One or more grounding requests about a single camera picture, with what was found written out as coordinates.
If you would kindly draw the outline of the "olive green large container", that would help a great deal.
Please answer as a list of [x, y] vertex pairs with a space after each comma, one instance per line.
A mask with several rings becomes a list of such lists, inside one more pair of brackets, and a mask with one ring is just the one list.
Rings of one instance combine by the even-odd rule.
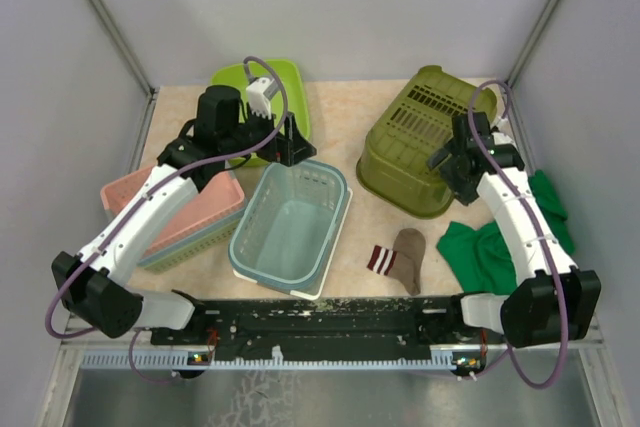
[[420, 68], [367, 133], [360, 184], [414, 217], [442, 215], [454, 196], [428, 160], [451, 140], [451, 119], [467, 113], [475, 89], [440, 66]]

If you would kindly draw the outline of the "white perforated basket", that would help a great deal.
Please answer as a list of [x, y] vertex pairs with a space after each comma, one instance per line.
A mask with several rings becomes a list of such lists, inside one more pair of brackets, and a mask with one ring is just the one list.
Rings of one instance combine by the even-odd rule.
[[239, 271], [237, 271], [235, 268], [232, 269], [233, 274], [235, 277], [251, 282], [253, 284], [257, 284], [260, 285], [262, 287], [283, 293], [283, 294], [288, 294], [294, 297], [298, 297], [298, 298], [302, 298], [305, 300], [309, 300], [309, 301], [315, 301], [317, 299], [320, 298], [322, 290], [324, 288], [325, 285], [325, 281], [326, 278], [328, 276], [328, 272], [331, 268], [331, 264], [332, 264], [332, 260], [334, 257], [334, 253], [336, 251], [341, 233], [342, 233], [342, 229], [345, 223], [345, 219], [346, 216], [349, 212], [350, 209], [350, 205], [351, 205], [351, 200], [353, 197], [353, 190], [351, 188], [347, 189], [347, 200], [345, 203], [345, 206], [343, 207], [340, 216], [339, 216], [339, 223], [335, 224], [333, 227], [333, 234], [332, 234], [332, 238], [331, 238], [331, 242], [330, 242], [330, 249], [326, 248], [324, 250], [324, 254], [323, 257], [321, 258], [322, 263], [321, 263], [321, 269], [320, 269], [320, 274], [319, 276], [314, 280], [313, 283], [309, 284], [308, 286], [306, 286], [304, 289], [300, 290], [296, 290], [296, 289], [292, 289], [292, 288], [278, 288], [278, 287], [271, 287], [267, 284], [265, 284], [262, 281], [258, 281], [255, 280], [251, 277], [247, 277], [243, 274], [241, 274]]

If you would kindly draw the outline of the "pink perforated basket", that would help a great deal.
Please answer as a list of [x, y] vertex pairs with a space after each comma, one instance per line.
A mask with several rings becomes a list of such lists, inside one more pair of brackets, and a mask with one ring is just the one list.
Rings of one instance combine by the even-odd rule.
[[[106, 184], [100, 192], [108, 218], [115, 218], [146, 183], [153, 166], [141, 168]], [[143, 259], [177, 247], [191, 234], [222, 221], [245, 206], [245, 194], [233, 172], [217, 174], [195, 198], [185, 204], [153, 240]]]

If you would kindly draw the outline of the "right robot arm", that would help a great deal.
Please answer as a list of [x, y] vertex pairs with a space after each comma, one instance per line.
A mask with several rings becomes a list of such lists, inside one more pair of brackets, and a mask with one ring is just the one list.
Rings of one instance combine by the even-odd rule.
[[487, 205], [517, 287], [508, 295], [474, 290], [456, 296], [448, 334], [466, 343], [484, 328], [515, 348], [583, 339], [601, 293], [598, 275], [580, 269], [553, 235], [513, 139], [491, 127], [483, 112], [457, 114], [451, 125], [451, 139], [427, 164], [459, 203], [481, 199]]

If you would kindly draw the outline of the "lime green plastic tub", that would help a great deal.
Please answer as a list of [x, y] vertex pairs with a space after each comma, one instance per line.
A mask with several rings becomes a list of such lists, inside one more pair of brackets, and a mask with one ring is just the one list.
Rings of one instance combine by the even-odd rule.
[[[285, 87], [288, 97], [288, 111], [295, 115], [297, 127], [301, 135], [308, 141], [312, 140], [312, 126], [311, 116], [309, 113], [309, 106], [307, 101], [307, 95], [303, 83], [302, 76], [298, 69], [298, 66], [288, 59], [267, 59], [266, 63], [278, 74], [283, 86]], [[271, 76], [269, 72], [259, 64], [255, 62], [250, 63], [251, 73], [260, 78]], [[246, 95], [246, 89], [249, 85], [247, 77], [245, 75], [244, 67], [242, 63], [232, 64], [216, 71], [211, 77], [210, 85], [227, 85], [236, 88], [241, 93], [242, 101], [246, 107], [246, 113], [249, 114], [250, 99]], [[276, 93], [270, 100], [272, 113], [279, 120], [282, 114], [282, 98], [279, 93]], [[266, 164], [265, 161], [258, 158], [255, 154], [252, 155], [251, 160], [244, 165], [244, 167], [261, 167]]]

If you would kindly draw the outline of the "light blue perforated basket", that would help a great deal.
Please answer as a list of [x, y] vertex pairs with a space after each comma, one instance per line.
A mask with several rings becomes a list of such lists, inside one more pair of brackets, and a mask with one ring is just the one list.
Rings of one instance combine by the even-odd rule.
[[348, 194], [331, 165], [270, 164], [229, 243], [234, 273], [279, 291], [309, 288], [326, 267]]

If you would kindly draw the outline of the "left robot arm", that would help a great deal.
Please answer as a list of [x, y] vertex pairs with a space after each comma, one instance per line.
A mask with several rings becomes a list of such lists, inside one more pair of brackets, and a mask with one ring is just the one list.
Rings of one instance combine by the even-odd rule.
[[200, 95], [195, 118], [159, 154], [126, 207], [78, 253], [60, 252], [53, 260], [58, 291], [45, 314], [52, 337], [66, 337], [52, 326], [57, 305], [109, 338], [144, 328], [171, 329], [189, 344], [206, 336], [208, 320], [195, 311], [195, 299], [182, 293], [137, 293], [126, 286], [152, 241], [226, 171], [228, 161], [257, 156], [291, 167], [316, 155], [287, 105], [281, 114], [273, 113], [275, 95], [287, 95], [275, 77], [257, 78], [244, 92], [213, 85]]

